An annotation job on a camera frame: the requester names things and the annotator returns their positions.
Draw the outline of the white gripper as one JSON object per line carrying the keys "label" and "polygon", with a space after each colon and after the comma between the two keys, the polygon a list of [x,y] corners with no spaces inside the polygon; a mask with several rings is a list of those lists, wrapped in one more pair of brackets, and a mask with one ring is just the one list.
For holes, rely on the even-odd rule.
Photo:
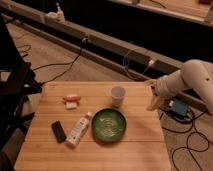
{"label": "white gripper", "polygon": [[153,95],[150,104],[147,107],[148,111],[154,111],[159,109],[164,99],[169,99],[176,96],[180,91],[184,89],[184,82],[181,78],[180,72],[174,72],[169,75],[164,75],[160,78],[146,80],[144,82],[147,86],[154,86],[155,93],[158,96]]}

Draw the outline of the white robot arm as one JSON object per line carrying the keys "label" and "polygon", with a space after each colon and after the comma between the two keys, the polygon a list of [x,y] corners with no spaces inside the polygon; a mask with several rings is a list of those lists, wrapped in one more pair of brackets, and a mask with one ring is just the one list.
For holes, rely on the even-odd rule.
{"label": "white robot arm", "polygon": [[204,101],[213,115],[213,63],[192,59],[186,61],[179,70],[144,82],[150,86],[153,95],[147,109],[159,109],[166,99],[171,99],[179,92],[193,89]]}

